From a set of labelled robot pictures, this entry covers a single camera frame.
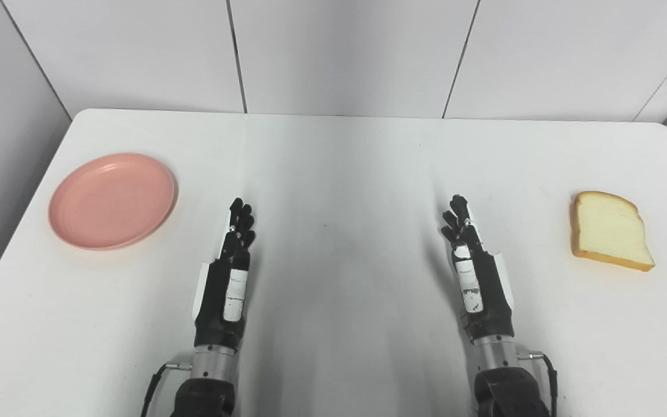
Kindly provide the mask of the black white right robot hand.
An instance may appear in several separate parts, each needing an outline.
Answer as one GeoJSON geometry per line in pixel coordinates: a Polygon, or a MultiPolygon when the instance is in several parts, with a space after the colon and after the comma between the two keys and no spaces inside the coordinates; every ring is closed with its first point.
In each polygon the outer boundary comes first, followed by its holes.
{"type": "Polygon", "coordinates": [[[504,291],[497,259],[484,248],[468,200],[453,195],[444,211],[442,235],[450,245],[450,258],[459,285],[461,321],[471,341],[515,336],[512,307],[504,291]]]}

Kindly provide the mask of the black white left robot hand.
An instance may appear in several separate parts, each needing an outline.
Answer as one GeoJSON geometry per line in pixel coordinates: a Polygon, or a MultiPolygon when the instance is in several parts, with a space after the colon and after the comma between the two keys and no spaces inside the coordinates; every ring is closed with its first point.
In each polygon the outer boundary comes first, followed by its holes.
{"type": "Polygon", "coordinates": [[[199,311],[194,319],[194,345],[223,346],[237,353],[246,320],[244,301],[251,269],[252,207],[235,198],[222,247],[207,269],[199,311]]]}

